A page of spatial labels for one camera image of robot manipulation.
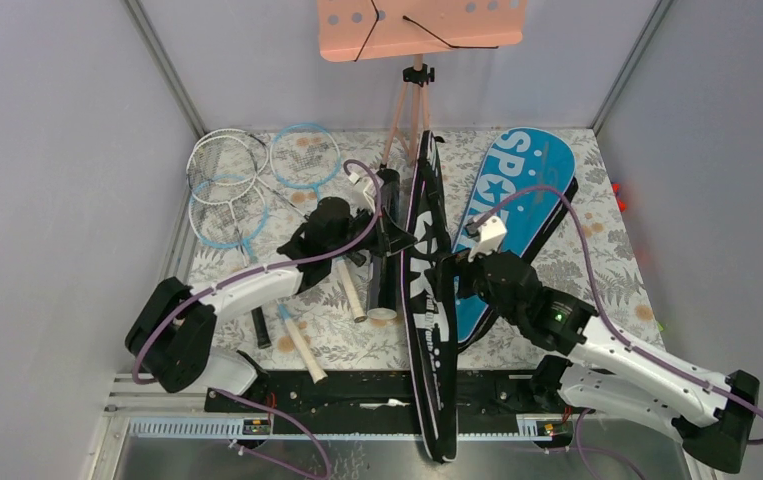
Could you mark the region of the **black shuttlecock tube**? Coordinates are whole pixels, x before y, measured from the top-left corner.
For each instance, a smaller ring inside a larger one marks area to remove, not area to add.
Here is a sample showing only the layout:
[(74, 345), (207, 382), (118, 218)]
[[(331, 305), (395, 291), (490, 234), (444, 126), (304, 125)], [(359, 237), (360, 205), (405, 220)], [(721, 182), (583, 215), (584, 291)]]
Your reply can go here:
[[(383, 181), (382, 200), (385, 214), (393, 222), (398, 222), (400, 174), (390, 168), (380, 169), (377, 174)], [(398, 267), (399, 260), (396, 254), (372, 257), (365, 308), (369, 320), (387, 321), (397, 316)]]

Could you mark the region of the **white racket black grip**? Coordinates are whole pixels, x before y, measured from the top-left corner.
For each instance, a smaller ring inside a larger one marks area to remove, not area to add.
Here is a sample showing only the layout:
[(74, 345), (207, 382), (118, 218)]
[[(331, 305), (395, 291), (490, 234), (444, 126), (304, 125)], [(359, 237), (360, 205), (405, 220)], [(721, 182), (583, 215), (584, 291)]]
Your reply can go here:
[(307, 218), (341, 160), (339, 145), (323, 130), (278, 134), (271, 145), (239, 129), (214, 131), (197, 142), (186, 165), (191, 228), (205, 246), (237, 249), (244, 265), (254, 263), (273, 212)]

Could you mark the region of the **black sport racket bag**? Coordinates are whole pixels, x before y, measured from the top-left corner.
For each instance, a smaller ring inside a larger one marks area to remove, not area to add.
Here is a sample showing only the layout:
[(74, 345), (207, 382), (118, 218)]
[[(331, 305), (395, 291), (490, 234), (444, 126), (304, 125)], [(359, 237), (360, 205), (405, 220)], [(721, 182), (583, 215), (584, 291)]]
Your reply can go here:
[(405, 221), (415, 243), (400, 254), (400, 291), (419, 431), (428, 457), (449, 463), (457, 457), (457, 319), (454, 281), (443, 269), (451, 239), (440, 141), (425, 130), (418, 142)]

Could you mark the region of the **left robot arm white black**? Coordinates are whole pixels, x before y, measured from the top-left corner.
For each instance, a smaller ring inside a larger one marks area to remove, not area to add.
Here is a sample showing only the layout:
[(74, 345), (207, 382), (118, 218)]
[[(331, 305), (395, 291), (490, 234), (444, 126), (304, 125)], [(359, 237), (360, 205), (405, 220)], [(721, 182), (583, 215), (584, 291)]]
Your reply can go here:
[(242, 410), (256, 410), (267, 397), (262, 370), (242, 352), (213, 349), (218, 322), (316, 286), (337, 257), (361, 250), (390, 256), (415, 242), (383, 209), (353, 215), (346, 200), (325, 198), (267, 262), (200, 289), (176, 277), (162, 280), (125, 338), (135, 358), (133, 380), (168, 393), (205, 386), (227, 392)]

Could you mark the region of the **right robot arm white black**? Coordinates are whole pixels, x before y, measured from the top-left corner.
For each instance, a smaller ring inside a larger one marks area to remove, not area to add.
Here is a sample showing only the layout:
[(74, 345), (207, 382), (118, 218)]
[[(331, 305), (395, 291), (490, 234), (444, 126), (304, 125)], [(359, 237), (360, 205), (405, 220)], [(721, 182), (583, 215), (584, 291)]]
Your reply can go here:
[(428, 274), (444, 304), (476, 296), (546, 351), (532, 402), (589, 408), (656, 430), (715, 470), (740, 473), (758, 399), (757, 377), (704, 369), (606, 325), (594, 306), (544, 285), (512, 252), (444, 258)]

